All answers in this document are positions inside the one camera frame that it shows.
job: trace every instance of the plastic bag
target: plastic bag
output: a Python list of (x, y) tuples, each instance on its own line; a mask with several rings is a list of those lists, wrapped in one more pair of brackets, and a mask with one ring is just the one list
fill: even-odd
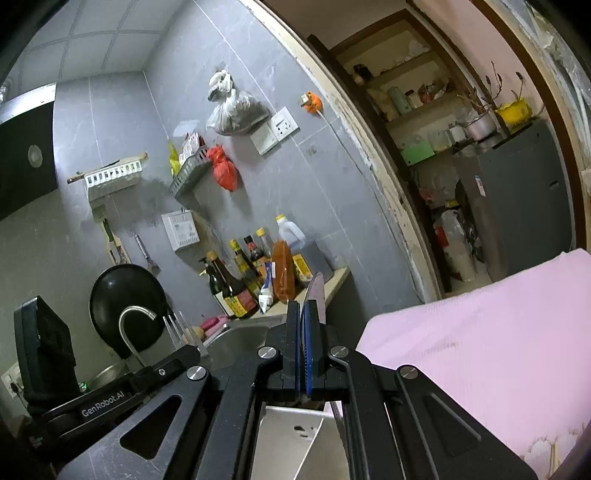
[(207, 119), (207, 127), (220, 135), (236, 135), (265, 119), (269, 110), (252, 95), (234, 87), (226, 70), (216, 72), (209, 80), (207, 100), (218, 102)]
[(213, 178), (217, 184), (226, 190), (233, 192), (238, 188), (238, 171), (236, 165), (224, 152), (221, 145), (208, 149), (207, 157), (213, 162)]

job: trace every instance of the white rack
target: white rack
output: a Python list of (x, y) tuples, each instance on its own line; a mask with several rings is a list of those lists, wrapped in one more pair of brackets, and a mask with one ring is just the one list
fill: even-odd
[(139, 182), (141, 173), (142, 162), (134, 160), (84, 175), (88, 201), (92, 202), (109, 193), (135, 185)]

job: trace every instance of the wall socket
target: wall socket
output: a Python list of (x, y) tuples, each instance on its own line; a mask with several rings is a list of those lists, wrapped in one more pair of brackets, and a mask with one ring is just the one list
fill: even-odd
[(256, 129), (251, 135), (251, 140), (258, 152), (263, 155), (298, 128), (287, 107), (283, 107)]
[(17, 394), (12, 391), (12, 388), (10, 388), (11, 382), (16, 383), (19, 388), (22, 389), (21, 369), (18, 366), (18, 362), (16, 362), (12, 367), (2, 374), (2, 383), (8, 390), (10, 398), (15, 398)]
[(279, 141), (283, 140), (290, 133), (295, 132), (299, 128), (287, 107), (283, 107), (273, 115), (271, 118), (271, 127)]

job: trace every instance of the power cord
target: power cord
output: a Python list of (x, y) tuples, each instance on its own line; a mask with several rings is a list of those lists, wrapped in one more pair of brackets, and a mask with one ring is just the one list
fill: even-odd
[[(421, 295), (418, 292), (417, 283), (415, 281), (414, 274), (413, 274), (414, 269), (413, 269), (412, 264), (410, 263), (410, 255), (407, 252), (407, 250), (405, 248), (403, 248), (402, 245), (400, 245), (400, 243), (398, 242), (398, 237), (396, 236), (396, 234), (394, 234), (394, 230), (392, 229), (390, 222), (388, 222), (388, 217), (386, 215), (386, 212), (384, 211), (384, 207), (382, 206), (382, 203), (379, 201), (378, 196), (375, 193), (373, 186), (369, 182), (368, 178), (363, 174), (361, 168), (359, 168), (359, 165), (357, 165), (357, 162), (353, 159), (353, 157), (349, 153), (349, 150), (347, 150), (347, 148), (345, 147), (345, 144), (340, 139), (339, 135), (337, 134), (336, 130), (333, 128), (332, 124), (322, 114), (322, 100), (314, 93), (307, 92), (300, 97), (300, 107), (305, 108), (308, 113), (312, 113), (312, 114), (317, 113), (318, 115), (320, 115), (322, 120), (324, 120), (326, 125), (328, 125), (329, 128), (332, 130), (332, 133), (335, 135), (335, 137), (338, 140), (341, 147), (343, 147), (343, 150), (345, 151), (345, 153), (349, 157), (351, 163), (355, 166), (355, 168), (357, 169), (357, 171), (359, 172), (361, 177), (365, 180), (365, 183), (369, 187), (369, 191), (373, 194), (375, 201), (379, 206), (379, 211), (382, 214), (382, 217), (384, 218), (384, 222), (386, 222), (386, 225), (388, 225), (388, 230), (390, 230), (390, 234), (394, 238), (394, 242), (396, 243), (396, 246), (398, 247), (400, 253), (402, 254), (402, 257), (403, 257), (404, 261), (406, 262), (406, 265), (410, 271), (410, 278), (413, 283), (414, 293), (417, 296), (418, 301), (420, 303), (424, 304), (425, 300), (421, 297)], [(376, 178), (375, 172), (373, 171), (373, 169), (371, 169), (371, 167), (369, 168), (369, 171), (372, 173), (372, 175), (374, 176), (374, 180), (377, 183), (378, 179)]]

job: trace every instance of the jar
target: jar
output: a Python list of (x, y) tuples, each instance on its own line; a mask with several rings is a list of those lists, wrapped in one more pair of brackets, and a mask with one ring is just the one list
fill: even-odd
[(388, 95), (390, 95), (390, 98), (394, 102), (396, 110), (398, 110), (398, 113), (400, 113), (400, 115), (409, 113), (413, 110), (413, 107), (410, 106), (410, 104), (408, 103), (408, 99), (404, 96), (400, 88), (390, 88), (390, 90), (388, 90)]
[(423, 106), (421, 99), (418, 97), (418, 93), (414, 90), (409, 90), (408, 92), (405, 92), (404, 95), (411, 107), (419, 108), (420, 106)]

